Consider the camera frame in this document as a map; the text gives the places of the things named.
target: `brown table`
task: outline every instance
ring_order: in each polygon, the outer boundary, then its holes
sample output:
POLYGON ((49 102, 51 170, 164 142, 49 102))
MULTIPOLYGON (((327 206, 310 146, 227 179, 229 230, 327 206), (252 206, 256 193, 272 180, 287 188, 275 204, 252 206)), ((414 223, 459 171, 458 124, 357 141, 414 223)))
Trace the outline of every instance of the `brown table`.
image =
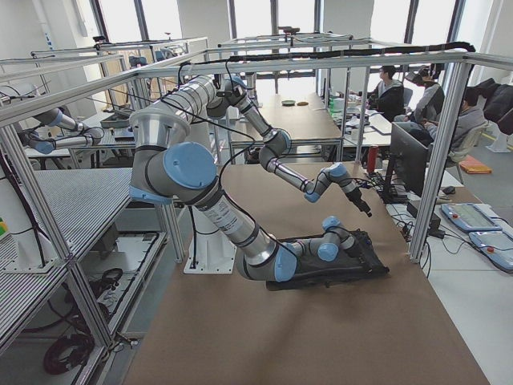
MULTIPOLYGON (((337 159, 341 156, 341 132, 332 117, 324 109, 321 98, 315 93, 308 94, 296 101, 308 101, 307 106, 283 107, 282 96, 274 95, 266 100, 259 110, 263 117, 275 128, 285 129, 291 137, 293 146, 333 145, 337 147, 337 159)), ((238 121, 235 129, 255 138, 257 145, 264 142, 258 131, 248 122, 238 121)), ((252 141, 241 134, 230 134, 230 156, 236 150, 248 147, 252 141)))
POLYGON ((224 186, 277 237, 319 233, 332 214, 367 230, 390 276, 269 292, 176 269, 125 384, 488 384, 374 191, 366 218, 336 186, 312 205, 259 165, 228 167, 224 186))

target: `chair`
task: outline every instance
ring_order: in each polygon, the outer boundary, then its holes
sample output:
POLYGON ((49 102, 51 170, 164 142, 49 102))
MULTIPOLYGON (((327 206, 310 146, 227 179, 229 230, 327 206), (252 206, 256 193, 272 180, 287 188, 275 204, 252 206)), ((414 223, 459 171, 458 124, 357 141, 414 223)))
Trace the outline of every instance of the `chair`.
POLYGON ((408 107, 408 104, 410 104, 411 97, 414 94, 414 90, 411 88, 405 88, 404 93, 402 94, 402 102, 404 104, 404 107, 408 107))
POLYGON ((490 122, 486 122, 484 124, 481 124, 478 127, 472 128, 467 135, 465 136, 465 139, 463 139, 463 142, 459 145, 458 148, 455 150, 451 150, 449 152, 449 155, 447 157, 446 167, 456 167, 458 169, 458 176, 459 181, 463 184, 463 174, 462 170, 459 167, 459 163, 463 161, 468 153, 471 151, 471 149, 477 145, 479 138, 481 137, 481 134, 485 132, 485 130, 488 129, 490 125, 490 122))

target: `red can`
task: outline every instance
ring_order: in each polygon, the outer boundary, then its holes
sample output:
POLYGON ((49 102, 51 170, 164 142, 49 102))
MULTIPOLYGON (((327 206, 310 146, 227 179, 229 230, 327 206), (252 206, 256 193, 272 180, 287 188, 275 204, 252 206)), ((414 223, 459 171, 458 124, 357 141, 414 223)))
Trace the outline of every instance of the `red can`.
POLYGON ((378 157, 378 146, 371 146, 369 148, 369 155, 367 155, 367 172, 374 172, 376 168, 376 158, 378 157))

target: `person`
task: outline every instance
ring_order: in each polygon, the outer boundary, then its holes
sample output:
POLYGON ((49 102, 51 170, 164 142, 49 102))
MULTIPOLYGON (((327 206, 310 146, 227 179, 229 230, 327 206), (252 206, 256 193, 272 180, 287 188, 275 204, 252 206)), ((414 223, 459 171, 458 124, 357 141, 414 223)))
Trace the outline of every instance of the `person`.
POLYGON ((430 66, 423 66, 418 70, 417 74, 409 73, 406 79, 419 87, 425 87, 422 98, 418 101, 415 110, 410 115, 397 115, 394 122, 403 130, 409 132, 412 129, 422 130, 423 120, 430 120, 438 122, 440 113, 442 112, 442 105, 445 99, 443 89, 436 82, 440 76, 442 67, 436 64, 430 66))
MULTIPOLYGON (((458 148, 472 128, 487 122, 482 108, 477 107, 478 98, 479 91, 477 89, 468 87, 465 90, 462 105, 459 109, 456 129, 454 130, 454 136, 450 145, 451 149, 458 148)), ((427 145, 434 141, 437 132, 438 122, 425 121, 422 130, 414 129, 410 131, 410 134, 421 143, 427 145)))
POLYGON ((399 80, 392 79, 396 72, 394 66, 383 66, 379 70, 379 79, 374 91, 369 94, 369 108, 382 112, 389 122, 404 112, 404 87, 399 80))

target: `black monitor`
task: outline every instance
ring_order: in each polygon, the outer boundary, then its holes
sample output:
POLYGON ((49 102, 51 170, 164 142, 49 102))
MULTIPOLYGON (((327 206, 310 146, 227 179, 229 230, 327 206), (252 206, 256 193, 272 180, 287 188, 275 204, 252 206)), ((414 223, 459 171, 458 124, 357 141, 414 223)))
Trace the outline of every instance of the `black monitor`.
POLYGON ((398 194, 395 185, 400 182, 396 183, 396 180, 400 180, 404 184, 406 191, 411 191, 419 197, 422 195, 427 158, 427 147, 396 123, 392 123, 390 159, 382 192, 382 198, 386 203, 406 201, 406 195, 398 194))

